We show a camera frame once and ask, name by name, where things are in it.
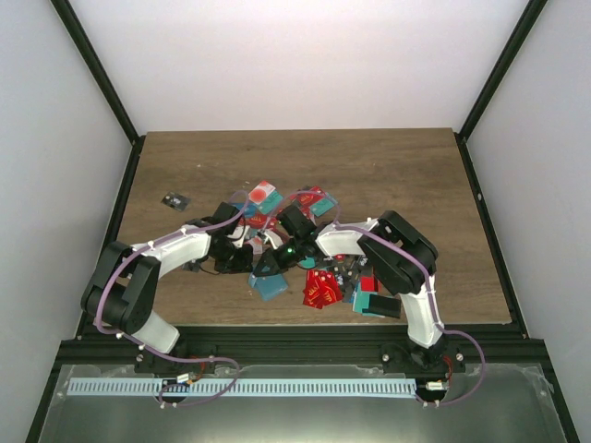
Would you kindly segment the blue leather card holder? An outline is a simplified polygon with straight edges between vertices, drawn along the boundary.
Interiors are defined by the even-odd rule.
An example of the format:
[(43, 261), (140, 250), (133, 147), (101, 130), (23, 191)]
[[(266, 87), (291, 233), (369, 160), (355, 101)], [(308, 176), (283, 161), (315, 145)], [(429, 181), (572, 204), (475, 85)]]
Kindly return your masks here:
[(288, 289), (288, 283), (282, 274), (256, 277), (253, 273), (248, 276), (248, 284), (255, 290), (262, 301), (268, 302)]

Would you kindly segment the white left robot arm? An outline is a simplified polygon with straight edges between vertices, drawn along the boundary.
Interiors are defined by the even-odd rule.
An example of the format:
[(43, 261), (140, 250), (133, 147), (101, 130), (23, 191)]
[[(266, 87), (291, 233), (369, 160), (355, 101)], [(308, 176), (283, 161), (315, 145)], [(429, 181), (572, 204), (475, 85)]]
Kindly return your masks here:
[(194, 219), (155, 240), (135, 245), (109, 244), (80, 301), (104, 334), (123, 334), (156, 352), (157, 363), (167, 372), (181, 371), (188, 349), (177, 342), (180, 332), (154, 311), (159, 279), (187, 263), (215, 261), (219, 273), (252, 271), (253, 251), (241, 245), (235, 228), (245, 208), (221, 203), (210, 217)]

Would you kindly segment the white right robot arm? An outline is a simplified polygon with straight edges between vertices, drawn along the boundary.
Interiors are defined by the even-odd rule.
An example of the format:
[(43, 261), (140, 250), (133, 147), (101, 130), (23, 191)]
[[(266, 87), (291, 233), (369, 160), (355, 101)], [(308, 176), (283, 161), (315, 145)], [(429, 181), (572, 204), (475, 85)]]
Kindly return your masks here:
[(364, 310), (386, 317), (402, 308), (413, 366), (429, 372), (442, 362), (444, 326), (435, 297), (438, 251), (407, 220), (387, 210), (378, 218), (362, 222), (316, 225), (293, 206), (282, 210), (277, 220), (286, 230), (288, 240), (278, 245), (269, 234), (263, 235), (271, 247), (254, 267), (256, 277), (284, 273), (307, 257), (365, 257), (373, 275), (394, 300), (388, 302), (383, 296), (372, 296)]

